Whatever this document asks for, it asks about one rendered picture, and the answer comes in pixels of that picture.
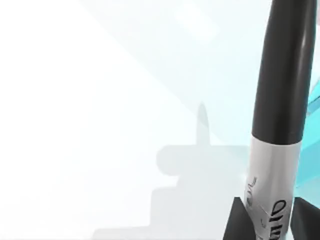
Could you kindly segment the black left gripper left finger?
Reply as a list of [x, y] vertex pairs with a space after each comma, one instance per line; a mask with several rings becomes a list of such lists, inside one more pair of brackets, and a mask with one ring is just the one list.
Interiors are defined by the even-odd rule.
[[256, 240], [253, 222], [240, 197], [234, 197], [222, 240]]

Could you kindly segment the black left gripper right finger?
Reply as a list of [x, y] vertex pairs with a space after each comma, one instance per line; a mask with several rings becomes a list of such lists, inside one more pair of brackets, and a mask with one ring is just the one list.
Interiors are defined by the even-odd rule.
[[320, 208], [302, 197], [296, 197], [290, 229], [293, 240], [320, 240]]

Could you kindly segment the black and silver marker pen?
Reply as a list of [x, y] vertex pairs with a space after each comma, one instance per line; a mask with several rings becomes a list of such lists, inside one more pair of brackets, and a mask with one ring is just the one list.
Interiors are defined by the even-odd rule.
[[307, 116], [318, 0], [271, 0], [244, 192], [255, 240], [285, 240]]

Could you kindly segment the light blue rack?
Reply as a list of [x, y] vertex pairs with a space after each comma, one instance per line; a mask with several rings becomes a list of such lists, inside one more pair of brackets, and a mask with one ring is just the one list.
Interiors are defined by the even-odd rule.
[[294, 195], [320, 208], [320, 77], [310, 93]]

